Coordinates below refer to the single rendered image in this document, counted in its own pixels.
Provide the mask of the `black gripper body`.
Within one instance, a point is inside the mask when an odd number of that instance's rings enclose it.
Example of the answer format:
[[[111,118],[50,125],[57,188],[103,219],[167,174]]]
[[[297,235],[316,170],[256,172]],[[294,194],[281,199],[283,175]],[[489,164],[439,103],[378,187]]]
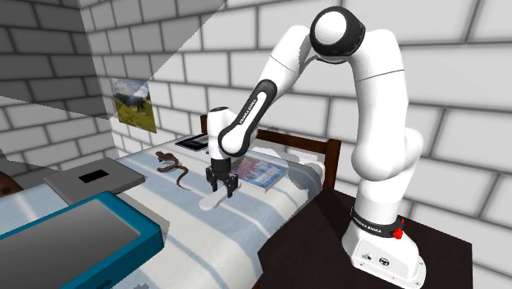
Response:
[[[211,165],[206,168],[206,178],[207,176],[216,176],[217,181],[221,181],[224,183],[224,181],[228,177],[237,177],[238,175],[236,173],[231,172],[231,159],[230,158],[224,158],[224,159],[211,159]]]

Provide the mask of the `white oblong remote control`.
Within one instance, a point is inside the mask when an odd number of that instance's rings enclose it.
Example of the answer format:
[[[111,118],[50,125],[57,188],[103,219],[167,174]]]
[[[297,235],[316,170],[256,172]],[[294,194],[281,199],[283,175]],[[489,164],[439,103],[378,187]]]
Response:
[[[215,209],[227,197],[226,188],[222,187],[212,194],[206,195],[199,201],[199,207],[204,211]]]

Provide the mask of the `purple blue book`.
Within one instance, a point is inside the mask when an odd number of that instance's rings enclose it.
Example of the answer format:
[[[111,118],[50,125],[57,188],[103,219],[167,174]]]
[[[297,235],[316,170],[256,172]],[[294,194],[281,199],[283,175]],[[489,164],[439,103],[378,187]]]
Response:
[[[269,191],[288,171],[289,168],[286,166],[248,155],[231,163],[231,173],[238,176],[242,188],[262,192]]]

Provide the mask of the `black tablet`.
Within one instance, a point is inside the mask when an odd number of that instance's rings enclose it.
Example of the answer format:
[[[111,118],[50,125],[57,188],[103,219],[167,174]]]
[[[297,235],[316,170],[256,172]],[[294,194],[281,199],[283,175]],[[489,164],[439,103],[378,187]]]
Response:
[[[177,141],[176,145],[195,152],[206,149],[208,147],[208,134],[203,133],[185,140]]]

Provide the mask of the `brown lizard figure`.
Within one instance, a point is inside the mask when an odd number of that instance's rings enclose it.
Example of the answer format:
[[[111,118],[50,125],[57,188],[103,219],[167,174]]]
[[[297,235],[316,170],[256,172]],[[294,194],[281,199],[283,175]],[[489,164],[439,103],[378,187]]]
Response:
[[[162,162],[171,162],[166,167],[158,167],[157,171],[164,173],[164,172],[170,172],[174,169],[181,169],[182,173],[177,177],[176,179],[176,185],[180,187],[181,189],[188,190],[188,188],[185,188],[181,185],[181,179],[189,172],[189,169],[185,166],[183,166],[179,159],[172,153],[163,153],[162,151],[157,151],[155,155],[158,157],[158,161],[160,163]]]

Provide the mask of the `blue white striped bed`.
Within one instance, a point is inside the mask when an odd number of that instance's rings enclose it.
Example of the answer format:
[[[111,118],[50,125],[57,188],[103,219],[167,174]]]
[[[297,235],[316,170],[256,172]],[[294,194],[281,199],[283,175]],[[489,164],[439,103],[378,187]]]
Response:
[[[285,150],[255,140],[249,156],[286,166],[288,173],[267,192],[240,184],[231,198],[204,211],[199,201],[213,193],[205,176],[207,150],[177,146],[179,138],[165,131],[144,144],[119,131],[82,135],[79,118],[61,127],[71,136],[51,143],[40,127],[8,131],[0,122],[0,171],[24,188],[0,197],[0,236],[70,206],[45,177],[112,158],[145,176],[114,195],[158,224],[164,244],[115,289],[252,289],[263,272],[258,251],[336,175],[340,154],[338,148],[317,152],[311,139]],[[176,185],[181,169],[157,171],[171,163],[160,163],[157,151],[174,154],[189,169],[181,179],[188,190]]]

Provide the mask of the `dark robot stand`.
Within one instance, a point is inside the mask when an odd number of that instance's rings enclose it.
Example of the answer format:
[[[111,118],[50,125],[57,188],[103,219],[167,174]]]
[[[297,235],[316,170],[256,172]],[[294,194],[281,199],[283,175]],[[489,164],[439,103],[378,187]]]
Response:
[[[400,289],[355,268],[341,238],[354,198],[322,190],[258,252],[258,289]],[[467,241],[405,219],[426,268],[421,289],[473,289],[472,246]]]

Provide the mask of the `grey flat box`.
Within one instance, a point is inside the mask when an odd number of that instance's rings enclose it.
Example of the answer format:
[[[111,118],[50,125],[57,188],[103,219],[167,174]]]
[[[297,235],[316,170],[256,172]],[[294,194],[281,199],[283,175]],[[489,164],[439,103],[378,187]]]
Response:
[[[68,205],[109,191],[119,194],[145,182],[145,176],[110,158],[103,158],[44,178]]]

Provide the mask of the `brown round thing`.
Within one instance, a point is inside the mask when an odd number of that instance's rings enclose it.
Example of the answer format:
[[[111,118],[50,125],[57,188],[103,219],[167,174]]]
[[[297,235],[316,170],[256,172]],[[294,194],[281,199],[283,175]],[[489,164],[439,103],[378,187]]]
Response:
[[[12,177],[0,171],[0,197],[15,194],[24,190]]]

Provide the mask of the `landscape wall picture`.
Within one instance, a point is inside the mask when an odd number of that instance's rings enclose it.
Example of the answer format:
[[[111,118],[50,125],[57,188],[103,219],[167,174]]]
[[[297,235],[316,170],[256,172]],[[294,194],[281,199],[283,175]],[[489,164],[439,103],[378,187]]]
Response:
[[[155,133],[156,123],[148,82],[117,78],[109,81],[118,120],[128,126]]]

